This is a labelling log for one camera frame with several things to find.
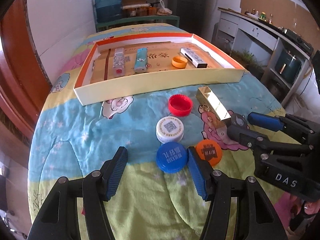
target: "white and black rectangular object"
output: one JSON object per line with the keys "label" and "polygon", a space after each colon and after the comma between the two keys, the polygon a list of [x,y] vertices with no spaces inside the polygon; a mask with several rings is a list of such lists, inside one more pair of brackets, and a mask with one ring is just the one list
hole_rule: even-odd
{"label": "white and black rectangular object", "polygon": [[201,59],[199,55],[196,54],[192,49],[181,48],[180,52],[184,56],[186,56],[187,59],[189,59],[196,68],[206,68],[208,66],[208,64],[203,59]]}

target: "colorful bedspread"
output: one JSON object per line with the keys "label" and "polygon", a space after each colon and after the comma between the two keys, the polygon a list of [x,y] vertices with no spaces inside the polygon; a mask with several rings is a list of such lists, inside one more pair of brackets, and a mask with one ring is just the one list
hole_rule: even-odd
{"label": "colorful bedspread", "polygon": [[[96,40],[141,33],[183,32],[167,24],[135,25],[112,29],[89,36],[64,66],[49,94],[34,133],[28,174],[29,207],[32,221],[53,184],[61,176],[77,179],[113,157],[119,146],[128,149],[128,164],[119,188],[105,203],[115,238],[120,239],[199,239],[209,203],[197,195],[189,170],[163,173],[155,163],[160,142],[156,123],[170,115],[168,99],[185,94],[193,100],[189,116],[181,118],[185,133],[181,143],[194,146],[203,138],[217,141],[223,149],[221,162],[215,167],[233,178],[253,175],[252,151],[230,140],[226,126],[212,112],[203,109],[195,98],[199,86],[164,90],[82,106],[73,85],[92,44]],[[258,112],[284,115],[284,109],[251,74],[239,83],[215,84],[210,88],[223,105],[233,112],[247,115]],[[291,142],[278,132],[259,129],[271,140]],[[259,181],[274,204],[285,228],[290,220],[289,195]],[[232,239],[236,206],[232,205],[227,239]],[[82,239],[88,239],[82,199],[78,199],[78,217]]]}

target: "metal screw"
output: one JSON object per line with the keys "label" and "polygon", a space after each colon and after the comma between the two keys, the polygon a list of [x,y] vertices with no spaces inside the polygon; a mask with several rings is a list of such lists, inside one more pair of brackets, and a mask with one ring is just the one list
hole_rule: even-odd
{"label": "metal screw", "polygon": [[219,171],[219,170],[214,170],[214,171],[212,172],[212,174],[213,174],[214,176],[219,177],[219,176],[221,176],[222,172]]}
{"label": "metal screw", "polygon": [[255,177],[248,177],[248,181],[251,182],[251,183],[255,183],[256,182],[256,178]]}
{"label": "metal screw", "polygon": [[100,174],[101,174],[100,171],[93,171],[93,172],[91,173],[92,177],[98,177],[98,176],[100,176]]}
{"label": "metal screw", "polygon": [[263,154],[260,155],[260,158],[261,158],[262,160],[267,160],[267,159],[269,158],[269,155],[266,154],[266,153],[263,153]]}
{"label": "metal screw", "polygon": [[63,184],[63,183],[65,183],[66,181],[67,181],[67,178],[66,178],[66,177],[61,177],[61,178],[58,179],[58,182],[59,182],[60,184]]}

